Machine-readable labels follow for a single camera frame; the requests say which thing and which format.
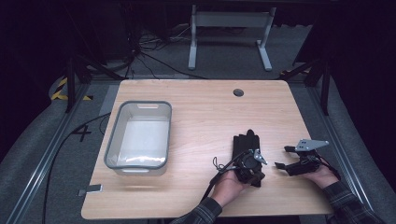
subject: hand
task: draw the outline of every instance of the hand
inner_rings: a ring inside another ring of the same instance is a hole
[[[324,189],[331,184],[338,182],[338,178],[332,173],[332,171],[325,165],[320,165],[319,168],[312,173],[306,173],[301,175],[307,179],[312,180],[316,183],[321,189]]]
[[[211,196],[221,207],[232,202],[249,184],[241,183],[233,170],[227,171],[219,179]]]

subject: wooden table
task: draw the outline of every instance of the wooden table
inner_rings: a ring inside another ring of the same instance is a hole
[[[244,92],[242,97],[233,94]],[[167,171],[161,176],[117,175],[104,164],[106,146],[120,105],[128,100],[167,101],[173,107]],[[122,81],[92,174],[103,191],[86,195],[87,219],[179,217],[196,206],[217,173],[212,161],[231,159],[233,136],[251,129],[260,137],[268,165],[261,188],[250,187],[221,216],[330,214],[321,190],[274,162],[296,162],[284,146],[309,133],[285,81],[127,80]]]

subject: clear plastic bin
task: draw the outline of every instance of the clear plastic bin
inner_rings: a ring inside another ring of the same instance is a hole
[[[172,106],[163,101],[128,101],[120,106],[105,154],[119,175],[166,171]]]

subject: metal bracket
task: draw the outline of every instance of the metal bracket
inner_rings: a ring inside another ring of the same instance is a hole
[[[96,192],[102,192],[103,186],[101,184],[98,185],[89,185],[86,189],[79,189],[78,190],[78,197],[82,197],[86,195],[87,193],[96,193]]]
[[[295,151],[312,151],[320,147],[326,147],[327,145],[329,145],[328,141],[302,139],[295,148]]]
[[[262,154],[260,153],[260,149],[256,148],[254,150],[254,159],[256,161],[259,161],[261,163],[264,163],[265,165],[267,164],[267,161],[264,159],[264,157],[262,156]]]

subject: sleeve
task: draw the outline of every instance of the sleeve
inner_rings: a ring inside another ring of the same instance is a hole
[[[385,223],[367,208],[341,181],[323,189],[337,223],[374,224]]]
[[[178,217],[171,224],[210,224],[222,212],[221,206],[212,198],[205,198],[188,214]]]

